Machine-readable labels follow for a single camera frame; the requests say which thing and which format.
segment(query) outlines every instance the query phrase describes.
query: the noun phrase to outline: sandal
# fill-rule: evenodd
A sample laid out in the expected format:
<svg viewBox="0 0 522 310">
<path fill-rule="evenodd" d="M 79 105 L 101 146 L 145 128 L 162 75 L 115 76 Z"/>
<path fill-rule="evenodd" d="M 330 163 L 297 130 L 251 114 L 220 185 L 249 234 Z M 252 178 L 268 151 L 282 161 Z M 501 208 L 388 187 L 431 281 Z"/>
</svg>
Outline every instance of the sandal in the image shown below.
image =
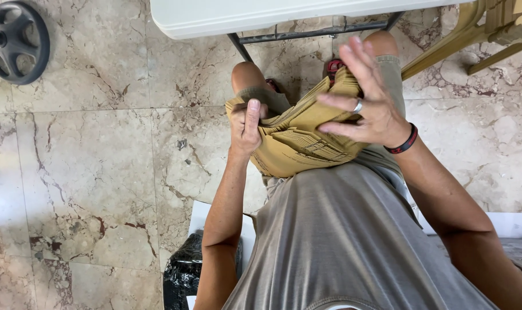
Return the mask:
<svg viewBox="0 0 522 310">
<path fill-rule="evenodd" d="M 345 66 L 345 62 L 341 59 L 333 59 L 328 62 L 326 65 L 326 75 L 330 78 L 330 85 L 334 85 L 335 82 L 335 74 L 338 70 Z"/>
<path fill-rule="evenodd" d="M 268 78 L 265 80 L 265 82 L 267 84 L 269 84 L 269 86 L 275 91 L 277 92 L 278 94 L 281 94 L 282 92 L 280 91 L 280 88 L 278 88 L 278 85 L 277 85 L 277 82 L 274 81 L 273 79 L 271 78 Z"/>
</svg>

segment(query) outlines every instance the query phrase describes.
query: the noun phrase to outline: table top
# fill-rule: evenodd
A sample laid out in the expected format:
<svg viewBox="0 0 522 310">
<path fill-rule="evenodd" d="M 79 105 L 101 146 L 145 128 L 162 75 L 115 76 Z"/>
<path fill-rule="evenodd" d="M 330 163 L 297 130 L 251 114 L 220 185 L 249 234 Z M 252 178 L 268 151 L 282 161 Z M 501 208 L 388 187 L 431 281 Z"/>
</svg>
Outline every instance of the table top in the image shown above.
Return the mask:
<svg viewBox="0 0 522 310">
<path fill-rule="evenodd" d="M 469 0 L 150 0 L 152 19 L 172 39 L 268 28 L 288 20 L 366 16 Z"/>
</svg>

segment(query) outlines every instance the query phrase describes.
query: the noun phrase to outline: metal table frame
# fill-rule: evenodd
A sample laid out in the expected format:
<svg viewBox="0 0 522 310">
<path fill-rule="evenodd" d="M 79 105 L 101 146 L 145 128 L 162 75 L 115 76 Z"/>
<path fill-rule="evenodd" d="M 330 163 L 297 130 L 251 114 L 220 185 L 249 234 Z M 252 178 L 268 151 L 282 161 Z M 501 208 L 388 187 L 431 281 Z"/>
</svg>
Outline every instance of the metal table frame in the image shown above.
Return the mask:
<svg viewBox="0 0 522 310">
<path fill-rule="evenodd" d="M 347 18 L 345 19 L 345 24 L 343 26 L 334 26 L 323 28 L 319 30 L 314 30 L 311 32 L 283 32 L 278 33 L 277 27 L 274 28 L 274 34 L 268 35 L 255 35 L 255 36 L 246 36 L 243 38 L 238 37 L 237 33 L 227 34 L 229 39 L 232 41 L 232 44 L 237 48 L 240 55 L 244 58 L 245 61 L 253 62 L 250 54 L 245 49 L 244 44 L 251 43 L 260 43 L 260 42 L 272 42 L 272 41 L 280 41 L 280 40 L 288 40 L 288 39 L 299 39 L 299 38 L 310 38 L 312 36 L 320 36 L 320 35 L 335 35 L 342 34 L 348 32 L 361 32 L 363 30 L 373 30 L 380 29 L 384 31 L 389 31 L 397 21 L 403 16 L 404 11 L 398 11 L 393 14 L 387 20 L 381 20 L 379 22 L 370 22 L 363 24 L 353 24 L 347 25 Z"/>
</svg>

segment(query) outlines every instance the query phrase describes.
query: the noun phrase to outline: hand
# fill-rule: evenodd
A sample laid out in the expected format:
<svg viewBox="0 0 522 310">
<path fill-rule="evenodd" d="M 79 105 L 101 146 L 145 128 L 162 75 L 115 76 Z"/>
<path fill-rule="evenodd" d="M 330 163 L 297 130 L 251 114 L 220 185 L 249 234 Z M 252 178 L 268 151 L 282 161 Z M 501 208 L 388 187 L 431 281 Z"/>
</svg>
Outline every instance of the hand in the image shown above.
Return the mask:
<svg viewBox="0 0 522 310">
<path fill-rule="evenodd" d="M 359 37 L 349 38 L 348 45 L 339 48 L 341 60 L 359 81 L 365 97 L 362 98 L 362 118 L 354 125 L 328 122 L 320 125 L 321 132 L 347 136 L 354 141 L 381 144 L 395 148 L 410 136 L 411 126 L 399 114 L 393 99 L 386 90 L 370 42 L 361 42 Z M 318 100 L 336 108 L 353 111 L 358 98 L 335 94 L 320 94 Z"/>
<path fill-rule="evenodd" d="M 261 145 L 261 135 L 257 126 L 259 119 L 266 118 L 268 107 L 257 99 L 232 107 L 230 113 L 231 146 L 230 153 L 241 158 L 250 155 Z"/>
</svg>

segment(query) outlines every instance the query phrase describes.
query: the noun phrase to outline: marble floor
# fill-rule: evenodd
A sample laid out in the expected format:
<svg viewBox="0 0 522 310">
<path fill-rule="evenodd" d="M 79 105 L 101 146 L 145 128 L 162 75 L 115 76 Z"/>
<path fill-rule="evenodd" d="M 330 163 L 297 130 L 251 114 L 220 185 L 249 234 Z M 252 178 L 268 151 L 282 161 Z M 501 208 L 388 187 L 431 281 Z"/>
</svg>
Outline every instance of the marble floor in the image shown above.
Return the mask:
<svg viewBox="0 0 522 310">
<path fill-rule="evenodd" d="M 0 309 L 161 309 L 161 272 L 185 239 L 192 201 L 211 202 L 223 173 L 223 105 L 242 59 L 224 35 L 169 39 L 147 0 L 30 4 L 47 23 L 51 60 L 30 85 L 0 80 Z M 402 65 L 457 13 L 408 12 L 391 31 Z M 294 101 L 346 37 L 247 48 Z M 466 48 L 405 81 L 404 96 L 407 118 L 485 211 L 522 212 L 522 52 L 464 73 L 500 48 Z M 255 213 L 264 190 L 254 167 L 249 176 L 245 210 Z"/>
</svg>

